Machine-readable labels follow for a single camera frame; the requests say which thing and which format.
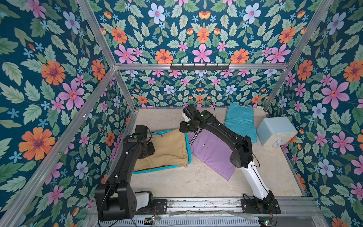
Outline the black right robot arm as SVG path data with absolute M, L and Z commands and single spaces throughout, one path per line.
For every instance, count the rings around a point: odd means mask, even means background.
M 252 188 L 255 202 L 266 207 L 272 204 L 275 197 L 256 169 L 249 136 L 234 133 L 218 121 L 211 112 L 207 110 L 200 112 L 193 104 L 182 110 L 182 116 L 184 121 L 180 123 L 180 132 L 194 132 L 201 128 L 221 139 L 232 150 L 230 162 L 241 169 L 245 175 Z

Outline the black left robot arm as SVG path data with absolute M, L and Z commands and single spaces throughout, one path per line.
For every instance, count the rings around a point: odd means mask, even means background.
M 139 209 L 151 203 L 151 192 L 135 193 L 130 181 L 137 160 L 155 154 L 148 127 L 137 125 L 135 132 L 123 140 L 121 156 L 105 183 L 95 190 L 95 201 L 99 221 L 132 219 Z

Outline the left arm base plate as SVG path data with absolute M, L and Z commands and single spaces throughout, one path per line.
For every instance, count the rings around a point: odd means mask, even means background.
M 148 204 L 148 206 L 140 208 L 137 215 L 162 215 L 167 213 L 167 199 L 154 199 Z

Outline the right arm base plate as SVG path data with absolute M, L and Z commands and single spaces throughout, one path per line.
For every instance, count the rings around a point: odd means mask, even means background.
M 249 214 L 281 214 L 280 205 L 278 201 L 263 201 L 256 198 L 242 198 L 241 207 L 243 213 Z

